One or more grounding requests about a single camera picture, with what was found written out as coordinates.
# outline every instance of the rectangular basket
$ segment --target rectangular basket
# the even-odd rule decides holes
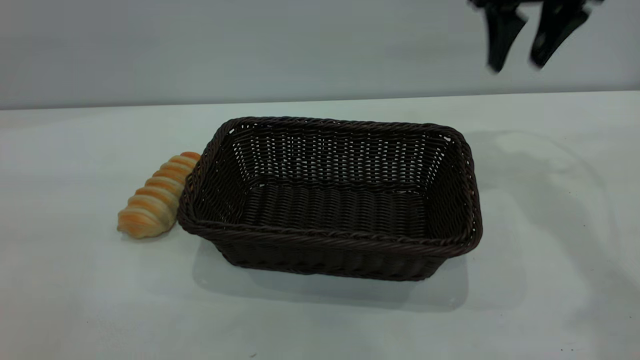
[[[233,265],[422,280],[482,236],[464,137],[434,124],[229,120],[187,178],[178,221]]]

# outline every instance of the bread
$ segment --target bread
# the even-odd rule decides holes
[[[118,213],[118,231],[139,239],[171,229],[185,179],[199,159],[195,152],[183,152],[163,164]]]

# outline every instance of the white table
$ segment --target white table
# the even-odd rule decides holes
[[[245,270],[116,213],[245,115],[436,122],[484,236],[424,282]],[[0,111],[0,358],[640,359],[640,92]]]

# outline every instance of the spiral bread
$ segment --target spiral bread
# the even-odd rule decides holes
[[[195,152],[183,152],[164,163],[118,213],[118,231],[140,239],[171,229],[184,181],[199,159]]]

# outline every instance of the wicker basket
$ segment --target wicker basket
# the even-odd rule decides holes
[[[224,123],[178,221],[233,265],[396,281],[431,276],[482,236],[456,130],[299,117]]]

